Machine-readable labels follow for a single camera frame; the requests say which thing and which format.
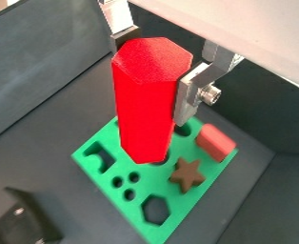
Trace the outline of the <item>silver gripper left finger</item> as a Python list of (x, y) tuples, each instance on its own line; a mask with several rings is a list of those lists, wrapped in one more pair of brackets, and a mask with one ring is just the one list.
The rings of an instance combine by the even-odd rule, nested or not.
[(122, 44), (141, 36), (141, 29), (134, 25), (126, 0), (97, 0), (110, 30), (111, 52)]

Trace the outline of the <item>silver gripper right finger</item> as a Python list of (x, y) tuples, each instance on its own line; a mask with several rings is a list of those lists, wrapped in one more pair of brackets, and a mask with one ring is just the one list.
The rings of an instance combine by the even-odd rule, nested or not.
[(209, 106), (215, 103), (221, 90), (214, 87), (214, 82), (231, 71), (243, 57), (205, 40), (202, 59), (177, 80), (173, 119), (178, 126), (195, 114), (201, 103)]

